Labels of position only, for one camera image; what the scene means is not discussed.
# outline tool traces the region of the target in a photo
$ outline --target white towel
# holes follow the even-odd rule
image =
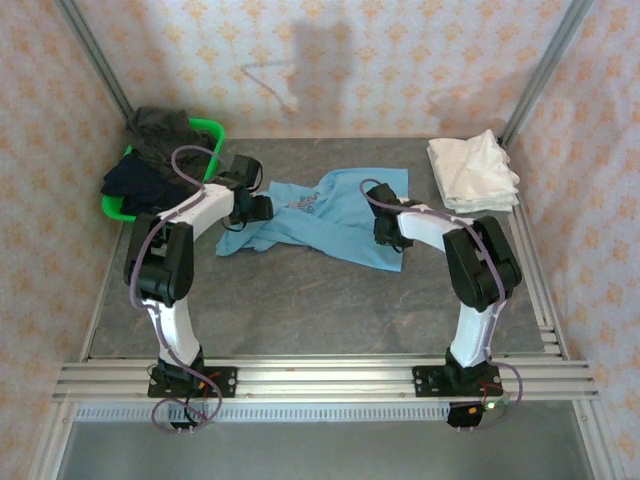
[[[469,140],[430,140],[427,153],[445,207],[456,213],[510,212],[518,204],[520,179],[509,170],[509,156],[491,130]]]

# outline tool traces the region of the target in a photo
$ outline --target wall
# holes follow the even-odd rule
[[[573,355],[640,472],[640,10],[595,2],[510,152]]]
[[[569,3],[79,0],[134,108],[236,138],[500,133]]]
[[[4,0],[0,33],[0,478],[21,479],[113,246],[122,119],[52,1]]]

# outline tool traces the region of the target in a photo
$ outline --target vertical metal pole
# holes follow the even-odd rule
[[[122,112],[125,119],[128,118],[133,112],[133,108],[131,108],[131,104],[120,82],[113,73],[104,53],[102,53],[98,41],[93,35],[91,28],[89,28],[89,24],[82,15],[82,12],[80,12],[75,0],[55,0],[55,3],[58,5],[60,12],[62,12],[62,16],[67,20],[71,30],[78,38],[87,58],[109,91],[111,98],[116,102],[118,109]]]
[[[504,134],[500,139],[500,144],[507,150],[520,127],[526,120],[529,112],[535,105],[542,89],[547,84],[551,74],[562,58],[562,54],[567,49],[571,39],[575,35],[582,20],[586,16],[593,0],[573,0],[567,13],[565,13],[556,33],[551,39],[551,43],[544,52],[533,76],[524,89],[518,104],[516,105],[511,118],[507,122]]]

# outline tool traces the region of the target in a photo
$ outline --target dark clothing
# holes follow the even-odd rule
[[[124,197],[120,213],[138,215],[159,213],[175,207],[191,196],[183,187],[172,184],[133,150],[125,155],[104,177],[100,192],[111,197]]]
[[[127,120],[126,131],[131,146],[139,152],[140,160],[173,185],[190,193],[197,187],[185,181],[173,170],[171,154],[182,145],[198,145],[213,150],[216,140],[208,132],[198,132],[189,125],[189,117],[155,107],[141,107]],[[178,154],[178,168],[198,181],[202,181],[211,161],[211,155],[198,150]]]

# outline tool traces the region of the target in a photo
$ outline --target gray cloth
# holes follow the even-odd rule
[[[141,107],[126,124],[129,143],[138,151],[141,161],[174,185],[193,193],[197,188],[182,179],[171,166],[171,154],[182,145],[198,145],[213,150],[216,140],[209,132],[198,132],[189,125],[187,112],[163,108]],[[202,180],[211,156],[198,150],[178,154],[178,167],[196,180]]]

